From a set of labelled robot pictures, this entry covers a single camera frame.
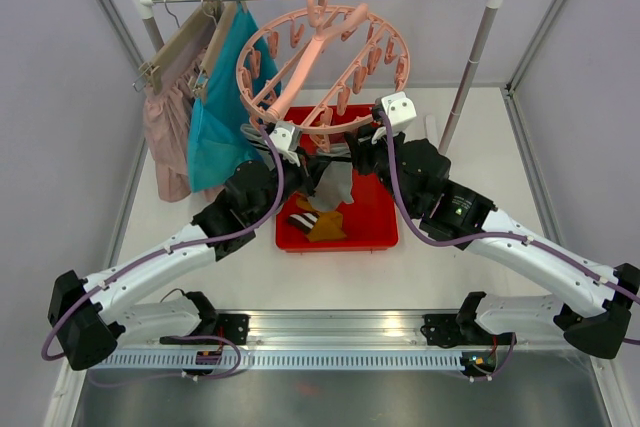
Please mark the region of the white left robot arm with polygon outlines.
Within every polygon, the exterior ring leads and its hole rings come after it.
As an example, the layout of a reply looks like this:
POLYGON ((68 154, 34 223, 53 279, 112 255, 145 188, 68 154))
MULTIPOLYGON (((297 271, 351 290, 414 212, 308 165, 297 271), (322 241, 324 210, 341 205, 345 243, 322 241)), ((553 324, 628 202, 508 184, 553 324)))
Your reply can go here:
POLYGON ((145 299, 238 251, 290 197, 313 193, 330 161, 302 151, 295 155, 296 162, 290 162, 275 152, 272 166, 261 160, 241 163, 212 203, 164 244, 134 260, 86 277, 73 270, 59 275, 42 358, 65 359, 72 370, 83 371, 126 344, 170 337, 210 342, 218 330, 217 312, 204 294, 188 292, 169 303, 145 299))

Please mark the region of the pink round clip hanger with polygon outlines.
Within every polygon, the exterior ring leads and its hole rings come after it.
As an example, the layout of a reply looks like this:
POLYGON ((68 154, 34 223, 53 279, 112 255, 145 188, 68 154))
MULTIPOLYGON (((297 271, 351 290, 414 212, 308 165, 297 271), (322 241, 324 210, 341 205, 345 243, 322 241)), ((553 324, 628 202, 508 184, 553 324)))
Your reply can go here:
POLYGON ((319 150, 327 152, 332 139, 371 123, 370 115, 350 121, 344 116, 350 101, 382 65, 395 68, 395 92, 406 87, 411 60, 404 38, 391 22, 373 13, 365 3, 348 6, 330 4, 328 0, 306 0, 304 9, 289 12, 261 27, 240 51, 236 81, 250 124, 256 127, 283 121, 311 75, 327 62, 328 54, 358 36, 363 37, 362 45, 343 62, 327 92, 295 126, 319 150), (258 42, 265 41, 267 55, 276 59, 279 33, 285 25, 289 27, 293 53, 277 72, 268 74, 262 68, 258 42))

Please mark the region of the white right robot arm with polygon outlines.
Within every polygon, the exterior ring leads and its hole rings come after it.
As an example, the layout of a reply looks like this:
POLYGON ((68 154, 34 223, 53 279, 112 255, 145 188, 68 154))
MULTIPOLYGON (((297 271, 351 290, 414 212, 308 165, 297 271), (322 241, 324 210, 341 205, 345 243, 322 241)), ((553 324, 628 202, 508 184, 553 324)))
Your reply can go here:
POLYGON ((602 359, 615 358, 628 342, 631 310, 639 301, 637 267, 600 264, 536 235, 489 198, 451 181, 450 160, 426 139, 388 139, 374 127, 345 138, 356 171, 378 178, 421 241, 493 260, 546 290, 544 296, 507 299, 468 294, 456 318, 463 339, 561 337, 602 359))

